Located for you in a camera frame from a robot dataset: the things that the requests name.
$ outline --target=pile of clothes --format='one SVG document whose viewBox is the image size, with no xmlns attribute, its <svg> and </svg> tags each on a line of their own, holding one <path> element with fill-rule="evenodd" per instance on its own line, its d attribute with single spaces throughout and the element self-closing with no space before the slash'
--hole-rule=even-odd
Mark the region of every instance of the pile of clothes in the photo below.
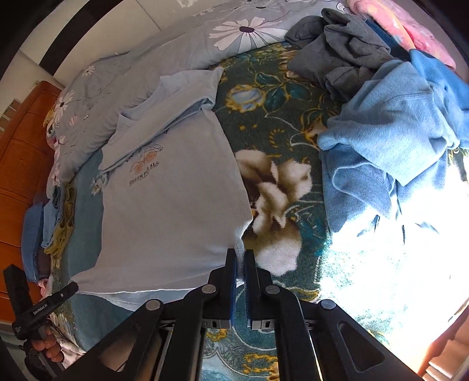
<svg viewBox="0 0 469 381">
<path fill-rule="evenodd" d="M 371 3 L 384 9 L 389 1 L 350 1 L 360 14 L 369 14 Z M 415 227 L 441 235 L 454 213 L 447 153 L 469 148 L 469 86 L 430 32 L 429 43 L 413 33 L 420 43 L 409 44 L 381 28 L 382 14 L 372 15 L 384 25 L 323 9 L 286 35 L 301 49 L 288 69 L 347 102 L 318 136 L 329 229 L 354 238 L 386 218 L 397 222 L 404 241 Z"/>
</svg>

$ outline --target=blue cushion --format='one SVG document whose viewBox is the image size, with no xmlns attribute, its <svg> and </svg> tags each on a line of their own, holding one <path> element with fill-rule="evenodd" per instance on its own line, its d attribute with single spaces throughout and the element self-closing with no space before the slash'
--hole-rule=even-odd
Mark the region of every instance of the blue cushion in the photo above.
<svg viewBox="0 0 469 381">
<path fill-rule="evenodd" d="M 21 237 L 21 257 L 26 278 L 30 282 L 39 281 L 37 253 L 42 242 L 42 228 L 44 224 L 43 203 L 33 205 L 26 211 Z"/>
</svg>

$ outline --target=silver bolt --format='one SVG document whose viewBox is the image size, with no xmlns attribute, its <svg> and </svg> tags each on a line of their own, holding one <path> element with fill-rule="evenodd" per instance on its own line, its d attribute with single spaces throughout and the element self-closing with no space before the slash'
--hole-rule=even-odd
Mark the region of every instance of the silver bolt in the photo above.
<svg viewBox="0 0 469 381">
<path fill-rule="evenodd" d="M 217 287 L 213 284 L 206 284 L 202 287 L 202 292 L 204 294 L 213 294 L 217 290 Z"/>
<path fill-rule="evenodd" d="M 280 292 L 280 287 L 275 284 L 271 284 L 265 288 L 267 294 L 277 295 Z"/>
<path fill-rule="evenodd" d="M 325 310 L 333 310 L 335 306 L 336 306 L 335 302 L 332 301 L 331 299 L 321 300 L 321 307 L 324 308 Z"/>
<path fill-rule="evenodd" d="M 161 303 L 159 300 L 156 300 L 156 299 L 149 300 L 148 302 L 145 303 L 145 308 L 148 311 L 155 311 L 159 309 L 160 307 L 161 307 Z"/>
</svg>

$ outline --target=bed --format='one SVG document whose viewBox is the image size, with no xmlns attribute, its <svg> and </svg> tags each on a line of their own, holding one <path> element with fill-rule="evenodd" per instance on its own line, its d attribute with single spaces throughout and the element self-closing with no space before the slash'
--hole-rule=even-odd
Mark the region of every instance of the bed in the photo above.
<svg viewBox="0 0 469 381">
<path fill-rule="evenodd" d="M 238 47 L 229 50 L 229 46 L 212 53 L 214 41 L 209 45 L 205 39 L 202 47 L 191 46 L 202 30 L 227 31 L 230 25 L 222 20 L 229 15 L 233 15 L 230 20 L 240 20 L 240 26 L 249 15 L 250 25 L 256 18 L 256 27 L 270 23 L 266 28 L 277 28 L 283 22 L 283 28 L 288 29 L 296 17 L 301 17 L 298 12 L 318 14 L 323 7 L 343 6 L 334 1 L 285 6 L 275 3 L 271 9 L 242 4 L 217 7 L 160 33 L 126 55 L 98 61 L 61 94 L 55 105 L 60 126 L 47 132 L 48 139 L 61 148 L 50 176 L 56 183 L 49 186 L 52 189 L 60 185 L 57 183 L 71 182 L 76 199 L 74 231 L 61 255 L 53 259 L 54 290 L 93 267 L 98 259 L 104 211 L 101 190 L 106 183 L 98 170 L 100 147 L 113 133 L 119 108 L 135 106 L 148 98 L 160 75 L 221 66 L 224 73 L 213 110 L 238 164 L 254 169 L 274 192 L 268 195 L 268 210 L 263 211 L 272 223 L 262 231 L 248 228 L 243 236 L 246 247 L 254 249 L 258 265 L 271 271 L 277 284 L 310 302 L 334 299 L 398 357 L 418 369 L 428 345 L 457 317 L 467 299 L 466 291 L 458 287 L 455 278 L 448 282 L 437 254 L 422 259 L 419 253 L 405 252 L 399 246 L 382 247 L 377 242 L 360 252 L 331 247 L 316 139 L 326 129 L 327 119 L 338 115 L 341 104 L 287 69 L 296 50 L 286 42 L 271 41 L 240 54 Z M 178 41 L 178 49 L 186 48 L 191 54 L 206 49 L 208 58 L 200 62 L 174 53 L 174 67 L 167 69 L 165 60 L 157 58 L 168 46 L 172 50 L 167 52 L 175 51 L 169 43 L 173 41 Z M 151 70 L 145 62 L 154 63 Z M 467 155 L 463 150 L 449 154 L 448 165 L 461 179 L 466 176 L 461 163 Z M 275 171 L 284 175 L 278 176 Z M 261 197 L 259 180 L 243 176 L 242 170 L 241 175 L 256 218 L 259 211 L 254 206 Z M 288 200 L 280 212 L 275 195 Z M 458 257 L 453 254 L 454 264 Z M 429 313 L 435 301 L 442 299 L 447 301 L 447 308 L 435 311 L 431 326 L 422 332 L 424 311 Z M 235 328 L 207 333 L 202 379 L 274 380 L 278 375 L 274 336 L 250 332 L 245 326 L 242 288 L 236 300 Z M 56 312 L 54 320 L 70 340 L 88 350 L 130 314 L 103 298 L 77 294 Z"/>
<path fill-rule="evenodd" d="M 0 139 L 0 263 L 23 267 L 21 234 L 23 217 L 36 194 L 44 193 L 54 152 L 45 140 L 43 121 L 60 90 L 39 83 L 16 111 Z M 40 299 L 39 287 L 29 283 L 31 298 Z M 0 278 L 0 320 L 15 319 L 3 280 Z"/>
</svg>

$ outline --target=orange wooden cabinet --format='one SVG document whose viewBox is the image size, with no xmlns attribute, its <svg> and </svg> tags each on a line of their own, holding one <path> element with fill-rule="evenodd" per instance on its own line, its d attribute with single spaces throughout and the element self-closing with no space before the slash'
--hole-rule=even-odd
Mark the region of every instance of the orange wooden cabinet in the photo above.
<svg viewBox="0 0 469 381">
<path fill-rule="evenodd" d="M 21 234 L 26 210 L 36 193 L 45 191 L 54 152 L 45 139 L 44 118 L 60 89 L 39 83 L 21 104 L 0 138 L 0 270 L 21 261 Z M 39 287 L 30 283 L 33 302 Z M 3 274 L 0 274 L 0 320 L 15 319 Z"/>
</svg>

